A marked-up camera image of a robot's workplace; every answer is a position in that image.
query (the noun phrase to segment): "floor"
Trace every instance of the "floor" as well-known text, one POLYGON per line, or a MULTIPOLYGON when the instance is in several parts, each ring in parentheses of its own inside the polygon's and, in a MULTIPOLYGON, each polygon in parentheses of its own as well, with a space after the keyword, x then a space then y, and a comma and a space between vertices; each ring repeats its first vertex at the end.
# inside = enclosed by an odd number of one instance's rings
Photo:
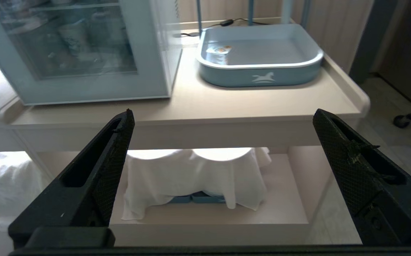
MULTIPOLYGON (((411 112, 411 103, 381 78, 370 78, 360 87, 371 99, 371 109, 359 133, 411 175, 411 125, 392 125, 395 116, 411 112)), ((314 219, 306 244, 361 244, 334 178, 314 219)))

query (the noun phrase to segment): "beige wall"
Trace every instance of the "beige wall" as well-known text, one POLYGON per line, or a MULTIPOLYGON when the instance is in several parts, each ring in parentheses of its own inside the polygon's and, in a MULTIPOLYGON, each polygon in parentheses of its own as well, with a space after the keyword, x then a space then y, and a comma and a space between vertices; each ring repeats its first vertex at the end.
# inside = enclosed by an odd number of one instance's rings
MULTIPOLYGON (((197 21, 196 1, 178 0, 182 22, 197 21)), ((374 0, 313 0, 307 30, 346 72, 350 70, 374 0)), ((282 0, 255 0, 254 17, 280 16, 282 0)), ((203 21, 247 18, 248 0, 201 0, 203 21)), ((303 0, 295 0, 299 22, 303 0)))

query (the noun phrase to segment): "tray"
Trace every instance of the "tray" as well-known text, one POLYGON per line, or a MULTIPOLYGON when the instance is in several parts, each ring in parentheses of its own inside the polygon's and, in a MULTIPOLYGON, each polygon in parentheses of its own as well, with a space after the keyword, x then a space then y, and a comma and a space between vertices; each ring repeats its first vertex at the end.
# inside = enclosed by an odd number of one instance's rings
POLYGON ((189 196, 176 196, 168 204, 187 204, 191 202, 191 195, 189 196))
POLYGON ((323 57, 298 24, 210 28, 196 56, 202 79, 226 87, 306 83, 319 74, 323 57))
POLYGON ((193 193, 191 199, 197 204, 215 204, 215 203, 225 203, 225 198, 223 196, 209 196, 208 194, 200 191, 193 193))

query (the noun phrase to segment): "horse logo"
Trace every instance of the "horse logo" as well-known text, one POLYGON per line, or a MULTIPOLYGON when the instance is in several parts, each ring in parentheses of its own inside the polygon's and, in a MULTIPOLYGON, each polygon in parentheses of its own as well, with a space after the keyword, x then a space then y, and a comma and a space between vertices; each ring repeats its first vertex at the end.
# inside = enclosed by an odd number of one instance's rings
POLYGON ((275 79, 272 78, 273 76, 273 72, 269 72, 265 76, 254 75, 253 78, 255 79, 252 81, 255 83, 273 83, 273 81, 275 81, 275 79))

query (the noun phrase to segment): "metal pole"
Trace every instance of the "metal pole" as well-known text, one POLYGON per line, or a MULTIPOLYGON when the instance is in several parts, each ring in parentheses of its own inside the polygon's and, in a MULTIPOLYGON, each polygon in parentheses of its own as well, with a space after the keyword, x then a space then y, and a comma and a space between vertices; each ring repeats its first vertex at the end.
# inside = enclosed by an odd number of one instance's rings
POLYGON ((197 12, 198 12, 198 24, 199 24, 199 37, 202 36, 202 13, 201 13, 201 0, 196 0, 197 12))
POLYGON ((306 25, 308 24, 310 8, 311 8, 311 0, 305 0, 303 2, 302 21, 300 23, 300 25, 302 25, 304 29, 306 29, 306 25))
POLYGON ((254 0, 248 1, 248 26, 253 25, 253 16, 254 16, 254 0))
POLYGON ((281 24, 289 24, 292 14, 293 0, 283 0, 283 9, 281 11, 281 24))

